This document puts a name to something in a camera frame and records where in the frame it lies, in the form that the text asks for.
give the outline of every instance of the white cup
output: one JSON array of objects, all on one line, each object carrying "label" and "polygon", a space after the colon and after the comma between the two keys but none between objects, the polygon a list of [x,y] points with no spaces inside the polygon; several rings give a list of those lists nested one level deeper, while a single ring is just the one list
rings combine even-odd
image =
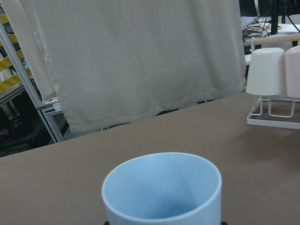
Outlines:
[{"label": "white cup", "polygon": [[284,50],[261,48],[251,55],[246,92],[261,96],[285,94]]}]

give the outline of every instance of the cup rack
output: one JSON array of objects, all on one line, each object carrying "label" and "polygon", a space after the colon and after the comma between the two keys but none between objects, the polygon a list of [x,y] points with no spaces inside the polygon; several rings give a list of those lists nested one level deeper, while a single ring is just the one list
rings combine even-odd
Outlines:
[{"label": "cup rack", "polygon": [[285,95],[254,96],[247,124],[300,129],[300,99]]}]

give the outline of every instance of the table surface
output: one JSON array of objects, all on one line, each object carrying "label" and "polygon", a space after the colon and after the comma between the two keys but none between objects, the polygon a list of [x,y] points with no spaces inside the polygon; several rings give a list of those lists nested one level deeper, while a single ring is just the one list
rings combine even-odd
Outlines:
[{"label": "table surface", "polygon": [[105,176],[145,154],[213,162],[229,225],[300,224],[300,131],[246,123],[243,93],[0,158],[1,225],[102,225]]}]

